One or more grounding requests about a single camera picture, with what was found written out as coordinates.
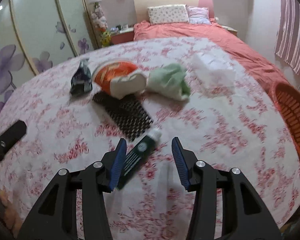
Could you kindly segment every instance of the metal screw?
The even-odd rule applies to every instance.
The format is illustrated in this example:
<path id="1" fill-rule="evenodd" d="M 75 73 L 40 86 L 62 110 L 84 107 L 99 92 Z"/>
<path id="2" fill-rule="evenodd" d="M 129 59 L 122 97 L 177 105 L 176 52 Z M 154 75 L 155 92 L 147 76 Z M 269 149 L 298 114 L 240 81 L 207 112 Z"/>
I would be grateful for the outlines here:
<path id="1" fill-rule="evenodd" d="M 63 176 L 63 175 L 66 175 L 67 174 L 67 170 L 66 169 L 61 169 L 59 172 L 58 172 L 59 175 Z"/>
<path id="2" fill-rule="evenodd" d="M 238 168 L 232 168 L 231 171 L 232 171 L 233 174 L 236 174 L 236 175 L 241 173 L 241 171 Z"/>
<path id="3" fill-rule="evenodd" d="M 195 165 L 197 165 L 198 167 L 204 167 L 206 163 L 204 161 L 197 161 Z"/>
<path id="4" fill-rule="evenodd" d="M 101 168 L 102 167 L 102 162 L 95 162 L 93 164 L 93 167 L 95 167 L 95 168 Z"/>

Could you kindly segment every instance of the striped curtain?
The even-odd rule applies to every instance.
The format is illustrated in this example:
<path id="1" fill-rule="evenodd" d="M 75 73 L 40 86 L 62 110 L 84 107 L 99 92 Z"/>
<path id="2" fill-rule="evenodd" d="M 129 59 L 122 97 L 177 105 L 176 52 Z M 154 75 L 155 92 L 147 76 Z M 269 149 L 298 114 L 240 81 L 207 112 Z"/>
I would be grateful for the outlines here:
<path id="1" fill-rule="evenodd" d="M 275 53 L 300 77 L 300 4 L 281 0 L 281 20 Z"/>

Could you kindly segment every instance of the floral pillow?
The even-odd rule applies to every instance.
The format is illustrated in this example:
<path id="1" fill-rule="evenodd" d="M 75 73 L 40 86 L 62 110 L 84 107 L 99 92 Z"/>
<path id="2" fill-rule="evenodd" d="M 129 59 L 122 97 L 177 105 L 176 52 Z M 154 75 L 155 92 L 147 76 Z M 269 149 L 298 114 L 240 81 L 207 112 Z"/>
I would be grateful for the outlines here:
<path id="1" fill-rule="evenodd" d="M 151 24 L 189 22 L 185 4 L 148 7 Z"/>
<path id="2" fill-rule="evenodd" d="M 209 9 L 187 6 L 189 22 L 192 24 L 211 24 L 209 21 Z"/>

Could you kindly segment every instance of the person's hand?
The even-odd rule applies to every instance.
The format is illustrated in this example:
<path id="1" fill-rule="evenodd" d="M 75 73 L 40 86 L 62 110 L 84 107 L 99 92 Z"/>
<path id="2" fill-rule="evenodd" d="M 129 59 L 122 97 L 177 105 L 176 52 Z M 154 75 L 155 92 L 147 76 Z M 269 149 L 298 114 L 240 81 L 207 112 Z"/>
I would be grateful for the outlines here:
<path id="1" fill-rule="evenodd" d="M 12 203 L 8 200 L 7 195 L 0 189 L 0 200 L 5 207 L 3 221 L 6 227 L 12 232 L 14 238 L 17 238 L 20 228 L 22 226 L 22 220 L 19 217 L 17 211 L 13 208 Z"/>

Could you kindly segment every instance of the red duvet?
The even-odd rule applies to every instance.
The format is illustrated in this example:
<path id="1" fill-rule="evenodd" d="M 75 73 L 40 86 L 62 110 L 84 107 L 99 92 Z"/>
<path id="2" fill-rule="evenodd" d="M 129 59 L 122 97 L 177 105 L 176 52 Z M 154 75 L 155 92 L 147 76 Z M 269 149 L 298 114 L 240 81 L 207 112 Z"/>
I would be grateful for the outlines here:
<path id="1" fill-rule="evenodd" d="M 188 23 L 151 25 L 143 21 L 134 26 L 134 32 L 135 41 L 181 36 L 208 38 L 231 54 L 233 59 L 237 60 L 267 93 L 273 82 L 288 82 L 275 65 L 216 23 L 211 25 Z"/>

